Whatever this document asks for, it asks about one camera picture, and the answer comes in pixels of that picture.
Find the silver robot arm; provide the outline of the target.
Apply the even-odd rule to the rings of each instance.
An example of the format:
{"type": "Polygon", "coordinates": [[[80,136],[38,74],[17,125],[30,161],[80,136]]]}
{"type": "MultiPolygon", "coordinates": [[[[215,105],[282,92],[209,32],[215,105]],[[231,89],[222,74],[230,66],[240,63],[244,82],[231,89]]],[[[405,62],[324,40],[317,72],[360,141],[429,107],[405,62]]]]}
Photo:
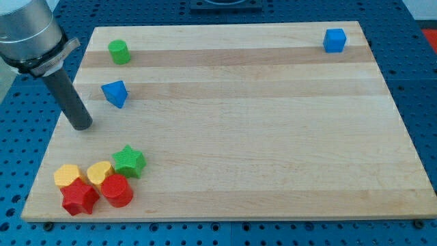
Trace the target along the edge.
{"type": "Polygon", "coordinates": [[[1,0],[1,58],[18,74],[53,74],[79,46],[45,0],[1,0]]]}

